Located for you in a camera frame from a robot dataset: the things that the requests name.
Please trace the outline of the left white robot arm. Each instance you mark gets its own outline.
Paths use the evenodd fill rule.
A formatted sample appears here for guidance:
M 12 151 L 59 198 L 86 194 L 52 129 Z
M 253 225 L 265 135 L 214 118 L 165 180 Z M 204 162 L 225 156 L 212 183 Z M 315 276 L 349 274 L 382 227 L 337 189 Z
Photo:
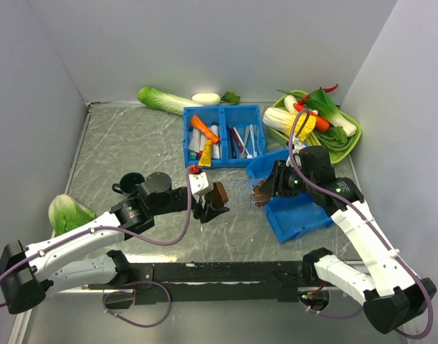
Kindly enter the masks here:
M 113 188 L 125 199 L 91 222 L 43 242 L 24 246 L 16 241 L 4 247 L 0 288 L 10 314 L 26 312 L 53 292 L 88 282 L 126 286 L 131 270 L 120 255 L 106 254 L 86 262 L 79 258 L 110 244 L 142 239 L 156 216 L 186 211 L 188 219 L 205 224 L 229 211 L 223 183 L 213 182 L 203 171 L 187 172 L 186 185 L 178 188 L 162 172 L 148 177 L 129 173 Z

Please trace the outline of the dark green mug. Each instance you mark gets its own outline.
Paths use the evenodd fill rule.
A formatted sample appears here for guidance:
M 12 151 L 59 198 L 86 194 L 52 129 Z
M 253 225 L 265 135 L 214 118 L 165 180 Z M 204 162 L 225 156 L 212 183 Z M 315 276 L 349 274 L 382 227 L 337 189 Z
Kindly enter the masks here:
M 111 186 L 112 191 L 124 196 L 130 196 L 145 181 L 142 174 L 137 172 L 127 173 L 121 177 L 118 183 Z

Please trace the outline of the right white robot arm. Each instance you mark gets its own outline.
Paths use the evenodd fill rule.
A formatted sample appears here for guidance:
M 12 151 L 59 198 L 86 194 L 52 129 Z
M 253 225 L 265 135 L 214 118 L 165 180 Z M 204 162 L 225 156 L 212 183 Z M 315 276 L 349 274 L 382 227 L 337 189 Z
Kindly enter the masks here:
M 270 198 L 311 196 L 348 237 L 368 270 L 359 272 L 328 249 L 316 249 L 303 258 L 302 275 L 309 285 L 324 281 L 336 286 L 362 307 L 368 321 L 383 334 L 426 313 L 427 326 L 417 337 L 428 335 L 434 318 L 435 284 L 430 278 L 419 277 L 403 261 L 379 228 L 357 185 L 336 176 L 325 148 L 304 147 L 286 160 L 275 161 L 260 193 Z

